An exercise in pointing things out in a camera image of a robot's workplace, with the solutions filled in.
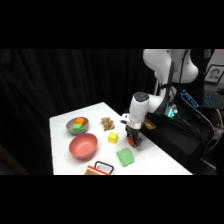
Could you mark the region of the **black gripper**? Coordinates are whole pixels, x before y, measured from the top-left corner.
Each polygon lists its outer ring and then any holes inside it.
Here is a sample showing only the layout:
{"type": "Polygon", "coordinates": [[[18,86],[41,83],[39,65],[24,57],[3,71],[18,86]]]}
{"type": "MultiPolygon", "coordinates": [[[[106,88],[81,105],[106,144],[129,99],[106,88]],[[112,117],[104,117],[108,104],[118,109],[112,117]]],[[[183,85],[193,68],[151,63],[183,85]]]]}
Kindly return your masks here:
{"type": "MultiPolygon", "coordinates": [[[[131,145],[131,137],[130,136],[135,136],[139,133],[140,129],[142,128],[142,123],[131,123],[128,122],[126,124],[126,140],[129,145],[131,145]]],[[[134,137],[134,147],[139,147],[141,145],[142,138],[139,136],[134,137]]]]}

